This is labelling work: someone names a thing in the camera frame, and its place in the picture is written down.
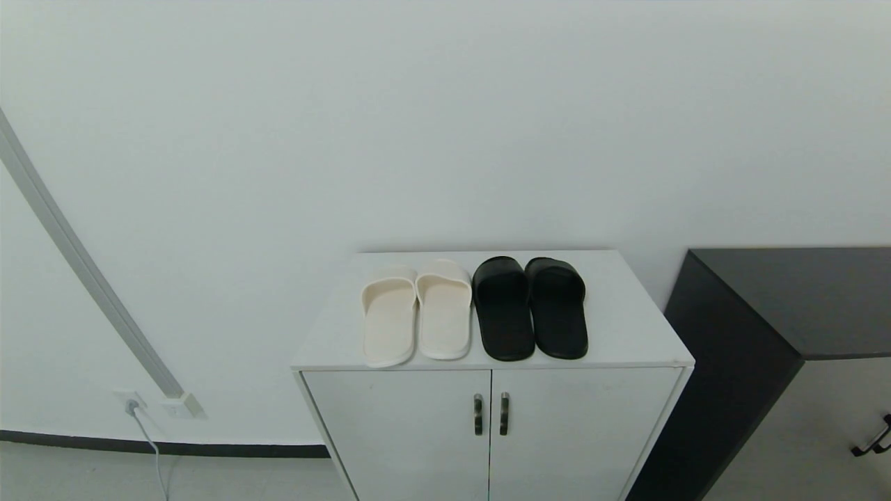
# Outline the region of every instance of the white slipper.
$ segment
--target white slipper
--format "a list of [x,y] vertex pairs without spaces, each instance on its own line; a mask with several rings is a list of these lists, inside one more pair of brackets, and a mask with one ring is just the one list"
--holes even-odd
[[402,364],[412,356],[416,276],[409,267],[388,267],[375,272],[362,289],[364,352],[369,367]]
[[421,353],[437,360],[454,360],[470,349],[470,275],[458,263],[437,259],[414,280],[421,303],[418,335]]

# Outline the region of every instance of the black baseboard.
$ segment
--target black baseboard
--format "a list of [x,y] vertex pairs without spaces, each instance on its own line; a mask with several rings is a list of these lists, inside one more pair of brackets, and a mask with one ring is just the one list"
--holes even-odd
[[[45,435],[25,431],[0,430],[0,441],[49,446],[60,448],[85,448],[113,452],[136,452],[154,454],[148,442],[140,440],[92,439],[88,437],[68,437],[65,435]],[[176,442],[155,442],[161,454],[167,456],[213,456],[213,457],[304,457],[329,458],[326,446],[277,446],[242,444],[181,444]]]

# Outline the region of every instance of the shoe cabinet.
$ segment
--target shoe cabinet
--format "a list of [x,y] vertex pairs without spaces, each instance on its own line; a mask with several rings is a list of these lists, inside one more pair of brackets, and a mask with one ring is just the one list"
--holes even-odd
[[[494,255],[571,263],[587,286],[589,349],[502,362],[475,311],[457,360],[416,351],[371,369],[359,294],[377,269],[451,259],[470,274]],[[624,499],[693,370],[614,250],[355,255],[306,334],[292,371],[343,481],[360,501]]]

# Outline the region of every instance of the power cord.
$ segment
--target power cord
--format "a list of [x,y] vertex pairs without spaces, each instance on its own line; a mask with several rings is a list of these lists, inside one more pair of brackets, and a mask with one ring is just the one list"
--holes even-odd
[[124,412],[131,415],[133,419],[136,419],[136,424],[139,425],[139,429],[143,432],[143,436],[149,442],[151,448],[155,449],[155,471],[158,473],[158,485],[161,487],[161,494],[164,496],[164,501],[170,501],[170,497],[168,496],[168,490],[164,487],[164,481],[161,479],[161,453],[158,451],[158,446],[155,445],[155,442],[151,441],[149,438],[149,434],[145,432],[145,427],[143,423],[139,421],[139,416],[136,415],[136,409],[139,407],[139,402],[133,400],[132,398],[127,401],[127,406],[124,407]]

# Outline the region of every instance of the wall outlet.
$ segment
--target wall outlet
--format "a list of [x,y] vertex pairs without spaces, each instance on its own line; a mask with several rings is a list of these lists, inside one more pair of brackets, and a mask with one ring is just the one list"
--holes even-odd
[[180,398],[165,398],[161,400],[161,406],[170,417],[180,419],[194,419],[202,412],[198,400],[191,393],[184,393]]
[[123,408],[127,404],[128,400],[135,400],[139,402],[139,408],[141,408],[143,411],[149,408],[149,406],[145,405],[145,400],[143,400],[143,398],[140,397],[139,393],[136,393],[135,390],[113,390],[112,393],[114,393],[114,396],[117,397],[118,400],[120,400],[121,408]]

